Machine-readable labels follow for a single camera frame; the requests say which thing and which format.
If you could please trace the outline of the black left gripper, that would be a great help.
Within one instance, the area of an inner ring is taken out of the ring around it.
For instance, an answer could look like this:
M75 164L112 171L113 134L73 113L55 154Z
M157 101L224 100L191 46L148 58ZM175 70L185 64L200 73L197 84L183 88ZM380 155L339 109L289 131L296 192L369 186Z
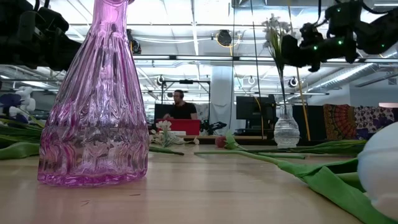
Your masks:
M67 37L69 23L58 12L41 7L20 15L20 58L27 67L67 71L81 44Z

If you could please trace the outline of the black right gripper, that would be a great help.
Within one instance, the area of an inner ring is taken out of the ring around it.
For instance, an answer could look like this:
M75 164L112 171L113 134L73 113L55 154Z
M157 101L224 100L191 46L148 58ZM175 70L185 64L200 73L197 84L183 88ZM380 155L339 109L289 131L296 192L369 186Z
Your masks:
M324 39L315 25L306 23L300 32L303 40L299 46L298 40L291 35L282 38L281 53L287 65L310 66L309 72L317 72L320 64L329 59L344 58L348 63L353 63L359 56L353 32L349 29Z

